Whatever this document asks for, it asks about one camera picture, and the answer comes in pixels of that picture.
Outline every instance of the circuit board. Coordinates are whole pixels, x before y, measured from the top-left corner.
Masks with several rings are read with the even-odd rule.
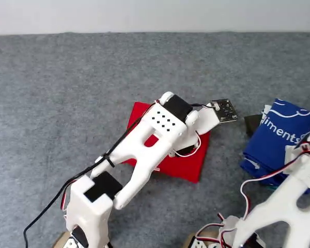
[[[229,99],[212,100],[210,103],[214,107],[217,117],[221,123],[235,121],[238,119],[237,112]]]

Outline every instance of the red fabric square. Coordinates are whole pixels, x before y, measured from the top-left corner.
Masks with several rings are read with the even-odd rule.
[[[149,104],[142,102],[135,102],[132,113],[130,116],[130,120],[128,123],[128,127],[138,119],[144,111],[147,110]],[[205,133],[200,136],[201,138],[201,147],[196,152],[196,154],[183,158],[183,157],[173,157],[170,158],[167,156],[158,166],[160,169],[160,173],[165,173],[172,177],[179,177],[186,179],[190,182],[197,183],[199,181],[203,161],[207,152],[208,144],[209,144],[210,132]],[[157,141],[155,136],[151,136],[146,142],[146,146],[152,146]],[[130,159],[126,161],[126,163],[135,166],[136,161],[134,159]]]

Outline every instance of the gray carpet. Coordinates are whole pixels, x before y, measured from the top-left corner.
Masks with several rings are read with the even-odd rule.
[[[240,117],[280,97],[310,110],[310,33],[60,34],[0,37],[0,247],[22,231],[63,182],[125,130],[134,101],[166,91],[189,102],[230,98]],[[152,175],[110,219],[114,247],[180,247],[216,213],[242,216],[244,122],[213,130],[198,184]],[[126,183],[127,165],[114,176]],[[246,187],[254,204],[271,193]],[[59,203],[29,230],[50,247],[65,229]],[[279,248],[287,226],[261,230]]]

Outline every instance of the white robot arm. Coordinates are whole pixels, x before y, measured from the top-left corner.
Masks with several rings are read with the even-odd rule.
[[[125,207],[168,154],[199,146],[198,135],[220,123],[214,108],[209,103],[199,111],[192,110],[191,105],[171,92],[156,101],[106,160],[93,169],[91,177],[84,175],[71,185],[66,226],[74,242],[68,240],[65,247],[108,247],[107,221],[112,208]],[[144,142],[151,135],[158,141],[146,147]],[[136,159],[137,164],[130,181],[123,187],[109,171],[113,164],[130,158]]]
[[[310,144],[310,134],[301,143]],[[300,196],[310,188],[310,154],[300,156],[302,152],[302,145],[286,149],[286,162],[294,161],[287,168],[290,175],[264,203],[238,221],[233,248],[244,247],[245,241],[256,230],[279,221],[286,222],[290,227],[284,248],[310,246],[310,206],[304,209],[297,206]]]

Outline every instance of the blue cloth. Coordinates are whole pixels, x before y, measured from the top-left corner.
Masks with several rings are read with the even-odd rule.
[[[285,146],[297,145],[309,131],[310,111],[276,99],[244,150],[240,166],[256,178],[280,169]],[[285,178],[281,173],[262,182],[279,186]]]

